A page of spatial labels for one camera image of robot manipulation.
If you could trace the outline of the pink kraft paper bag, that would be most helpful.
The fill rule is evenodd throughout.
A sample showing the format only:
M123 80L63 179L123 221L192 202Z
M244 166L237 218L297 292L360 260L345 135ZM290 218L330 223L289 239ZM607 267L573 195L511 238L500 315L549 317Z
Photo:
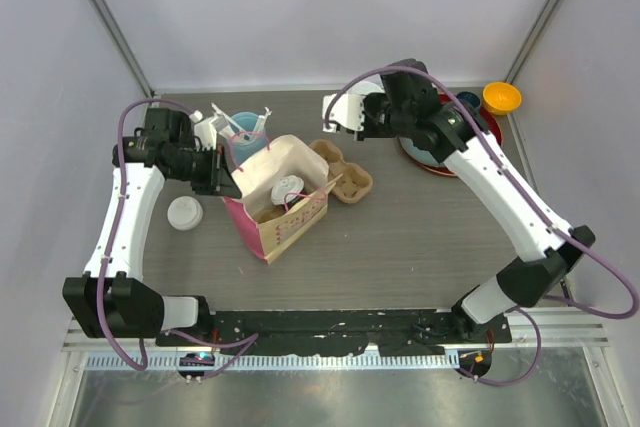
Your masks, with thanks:
M294 135L268 139L242 163L237 152L232 142L232 179L241 197L223 201L246 247L270 264L324 217L337 181L327 161Z

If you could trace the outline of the black paper coffee cup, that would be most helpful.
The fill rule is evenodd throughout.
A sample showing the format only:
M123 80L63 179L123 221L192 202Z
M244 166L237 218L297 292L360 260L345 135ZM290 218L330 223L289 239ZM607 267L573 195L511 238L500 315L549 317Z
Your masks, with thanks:
M303 201L304 199L308 199L310 197L309 194L306 193L305 190L301 192L284 192L279 196L271 197L272 204L276 207L282 207L284 212L289 212L296 204Z

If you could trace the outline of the brown cardboard cup carrier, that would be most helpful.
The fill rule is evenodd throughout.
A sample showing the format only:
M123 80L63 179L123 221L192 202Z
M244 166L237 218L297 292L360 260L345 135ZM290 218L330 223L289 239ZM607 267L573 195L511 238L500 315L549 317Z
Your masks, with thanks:
M373 187L371 175L359 165L346 162L342 151L334 143L318 139L313 141L309 148L328 165L325 187L331 185L331 193L341 202L347 204L357 203L371 191ZM285 214L282 207L276 207L272 204L270 193L274 184L288 175L301 177L305 183L305 191L310 197L320 188L320 183L316 179L317 176L311 181L310 177L304 174L300 168L287 167L284 173L277 175L269 185L268 193L259 197L258 206L252 211L254 219L258 223L264 223Z

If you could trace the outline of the single white cup lid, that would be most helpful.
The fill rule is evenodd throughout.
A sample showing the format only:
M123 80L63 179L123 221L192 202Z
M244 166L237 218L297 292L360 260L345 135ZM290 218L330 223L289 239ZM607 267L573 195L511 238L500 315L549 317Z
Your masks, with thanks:
M370 81L361 81L352 86L347 93L349 95L360 95L367 96L373 93L382 93L384 94L384 88L374 82Z

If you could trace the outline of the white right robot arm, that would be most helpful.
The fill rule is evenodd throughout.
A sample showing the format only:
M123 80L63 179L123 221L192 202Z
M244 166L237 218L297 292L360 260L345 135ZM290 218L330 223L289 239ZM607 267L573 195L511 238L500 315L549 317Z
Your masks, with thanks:
M593 246L586 225L573 226L529 186L503 153L486 121L469 103L433 78L424 63L404 59L367 74L326 101L327 128L340 125L362 141L407 138L462 180L507 234L516 257L465 294L451 309L457 338L472 342L490 322L518 307L533 307Z

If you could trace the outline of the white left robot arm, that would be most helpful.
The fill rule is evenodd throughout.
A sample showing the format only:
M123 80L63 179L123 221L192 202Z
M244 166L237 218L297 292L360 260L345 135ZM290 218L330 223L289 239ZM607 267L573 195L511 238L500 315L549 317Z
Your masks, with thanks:
M113 187L96 247L62 295L89 338L154 339L177 329L190 345L213 332L202 296L163 296L143 282L143 256L154 206L168 180L199 196L239 199L242 193L218 143L213 119L175 101L150 99L144 124L117 135Z

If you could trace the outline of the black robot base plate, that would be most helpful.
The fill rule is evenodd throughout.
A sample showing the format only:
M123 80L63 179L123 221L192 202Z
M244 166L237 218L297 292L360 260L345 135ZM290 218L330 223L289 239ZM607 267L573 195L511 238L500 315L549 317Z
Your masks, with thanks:
M442 353L450 344L508 344L505 316L484 326L465 325L435 309L329 311L217 311L185 333L205 342L231 344L258 336L248 353L257 356L358 356L374 344L381 356Z

